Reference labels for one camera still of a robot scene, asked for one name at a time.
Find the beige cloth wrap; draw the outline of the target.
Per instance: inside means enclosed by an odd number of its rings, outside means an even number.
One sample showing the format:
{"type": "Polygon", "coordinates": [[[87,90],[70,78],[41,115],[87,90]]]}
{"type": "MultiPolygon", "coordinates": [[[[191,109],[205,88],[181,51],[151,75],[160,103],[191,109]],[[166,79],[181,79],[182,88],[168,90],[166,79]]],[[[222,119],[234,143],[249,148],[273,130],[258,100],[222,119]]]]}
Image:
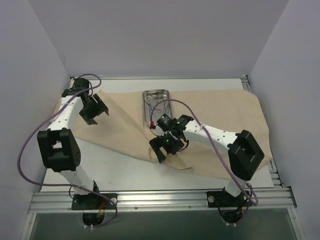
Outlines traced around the beige cloth wrap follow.
{"type": "MultiPolygon", "coordinates": [[[[83,141],[96,144],[129,157],[157,163],[158,159],[149,145],[154,137],[144,121],[143,94],[107,93],[98,96],[109,109],[95,118],[97,124],[88,125],[78,117],[73,135],[83,141]]],[[[254,99],[241,89],[172,91],[171,107],[176,118],[181,115],[196,115],[201,123],[221,130],[239,133],[247,130],[250,120],[247,106],[254,99]]],[[[165,163],[178,170],[191,169],[196,175],[229,179],[226,171],[229,157],[220,152],[218,156],[211,146],[192,141],[188,148],[169,155],[165,163]]]]}

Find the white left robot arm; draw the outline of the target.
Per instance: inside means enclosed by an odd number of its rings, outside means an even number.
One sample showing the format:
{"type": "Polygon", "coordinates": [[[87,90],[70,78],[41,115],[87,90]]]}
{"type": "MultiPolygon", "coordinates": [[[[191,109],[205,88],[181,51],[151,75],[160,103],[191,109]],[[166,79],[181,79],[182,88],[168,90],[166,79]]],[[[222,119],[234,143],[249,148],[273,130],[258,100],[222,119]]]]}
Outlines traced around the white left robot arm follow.
{"type": "Polygon", "coordinates": [[[74,188],[74,199],[95,210],[101,203],[99,188],[81,166],[82,154],[72,129],[79,116],[87,125],[96,125],[94,118],[108,114],[109,109],[97,94],[75,94],[72,89],[62,93],[57,116],[46,130],[37,133],[37,141],[45,168],[64,177],[74,188]]]}

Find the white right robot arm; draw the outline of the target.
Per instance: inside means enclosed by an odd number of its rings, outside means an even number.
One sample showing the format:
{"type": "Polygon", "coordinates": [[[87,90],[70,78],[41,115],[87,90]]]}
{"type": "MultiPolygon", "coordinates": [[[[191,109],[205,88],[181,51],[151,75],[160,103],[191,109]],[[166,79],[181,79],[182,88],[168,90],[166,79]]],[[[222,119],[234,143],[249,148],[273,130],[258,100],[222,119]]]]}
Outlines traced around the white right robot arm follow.
{"type": "Polygon", "coordinates": [[[230,207],[240,201],[242,189],[252,179],[265,157],[258,142],[247,130],[240,133],[230,132],[202,124],[191,116],[181,115],[176,119],[166,114],[157,120],[153,128],[163,132],[149,141],[159,163],[166,159],[165,153],[175,155],[182,151],[189,141],[213,147],[218,156],[220,152],[228,154],[230,167],[227,171],[232,175],[224,188],[222,200],[230,207]]]}

